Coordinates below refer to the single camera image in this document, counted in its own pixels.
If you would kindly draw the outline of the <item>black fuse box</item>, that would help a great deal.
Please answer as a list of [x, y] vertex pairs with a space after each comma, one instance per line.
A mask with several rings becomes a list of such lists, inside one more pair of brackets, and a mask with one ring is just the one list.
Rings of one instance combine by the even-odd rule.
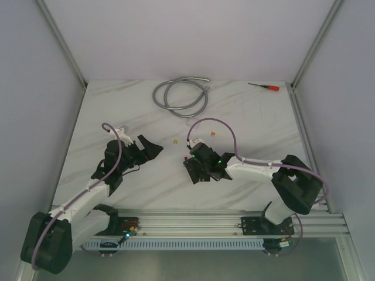
[[187, 170], [190, 179], [192, 180], [193, 184], [196, 184], [198, 182], [209, 182], [210, 177], [207, 176], [206, 172], [207, 169], [207, 163], [198, 160], [196, 157], [193, 158], [193, 169]]

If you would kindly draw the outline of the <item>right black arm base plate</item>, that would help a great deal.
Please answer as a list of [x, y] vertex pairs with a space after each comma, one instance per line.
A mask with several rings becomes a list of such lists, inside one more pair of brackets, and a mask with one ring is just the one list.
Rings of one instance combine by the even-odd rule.
[[243, 235], [247, 236], [270, 236], [287, 235], [295, 233], [291, 217], [275, 225], [263, 217], [241, 217], [238, 227], [242, 229]]

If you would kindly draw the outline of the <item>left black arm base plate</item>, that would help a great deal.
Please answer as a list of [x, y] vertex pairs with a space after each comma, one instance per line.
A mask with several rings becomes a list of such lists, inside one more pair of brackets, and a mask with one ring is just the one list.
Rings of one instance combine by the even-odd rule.
[[110, 219], [109, 226], [96, 234], [96, 236], [122, 236], [130, 232], [130, 228], [137, 228], [139, 225], [138, 217], [118, 217]]

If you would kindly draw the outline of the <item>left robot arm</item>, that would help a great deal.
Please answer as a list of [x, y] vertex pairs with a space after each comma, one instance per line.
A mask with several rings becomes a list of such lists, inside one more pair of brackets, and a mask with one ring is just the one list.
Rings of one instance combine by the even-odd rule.
[[138, 136], [140, 149], [128, 136], [107, 143], [102, 159], [87, 185], [77, 195], [48, 213], [31, 219], [21, 249], [21, 260], [58, 274], [73, 252], [97, 234], [114, 235], [120, 228], [118, 210], [104, 201], [123, 181], [125, 172], [155, 159], [163, 147]]

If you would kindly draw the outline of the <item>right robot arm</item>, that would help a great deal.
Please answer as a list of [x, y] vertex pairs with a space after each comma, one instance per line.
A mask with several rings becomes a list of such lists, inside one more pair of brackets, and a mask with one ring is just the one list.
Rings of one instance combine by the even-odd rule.
[[323, 187], [323, 181], [294, 155], [267, 162], [239, 159], [233, 153], [219, 155], [200, 139], [187, 146], [191, 157], [183, 164], [194, 184], [248, 179], [273, 186], [278, 198], [266, 205], [260, 218], [260, 228], [268, 234], [291, 215], [309, 214]]

